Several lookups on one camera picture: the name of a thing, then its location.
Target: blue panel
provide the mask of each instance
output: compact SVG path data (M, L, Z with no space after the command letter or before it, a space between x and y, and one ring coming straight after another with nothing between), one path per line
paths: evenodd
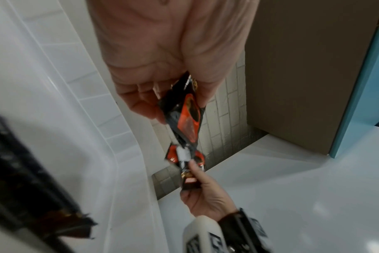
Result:
M330 156L335 158L379 122L379 28L355 85L335 137Z

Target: black and orange packet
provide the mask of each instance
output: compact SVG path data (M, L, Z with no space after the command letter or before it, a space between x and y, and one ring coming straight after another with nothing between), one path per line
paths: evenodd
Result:
M180 168L183 190L200 188L188 168L189 160L194 159L202 169L205 163L204 155L197 150L204 108L199 108L196 102L196 88L196 80L186 72L159 101L166 123L179 143L170 144L165 159Z

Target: hand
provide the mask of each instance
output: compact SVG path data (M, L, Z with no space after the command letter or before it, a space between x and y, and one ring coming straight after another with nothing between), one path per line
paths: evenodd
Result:
M181 200L195 217L205 215L215 221L221 220L238 209L227 192L198 165L189 162L191 173L201 182L201 189L180 192Z
M164 122L159 98L185 72L200 107L239 54L259 0L87 0L116 91L134 112Z

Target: white table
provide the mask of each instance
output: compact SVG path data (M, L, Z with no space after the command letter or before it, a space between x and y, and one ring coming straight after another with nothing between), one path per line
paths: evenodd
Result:
M208 173L276 253L379 253L379 128L336 159L267 135ZM193 220L179 191L159 200L170 253Z

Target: blue edge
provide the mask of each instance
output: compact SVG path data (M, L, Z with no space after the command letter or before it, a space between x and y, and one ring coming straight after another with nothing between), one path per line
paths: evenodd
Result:
M379 122L379 27L370 45L329 155L336 158Z

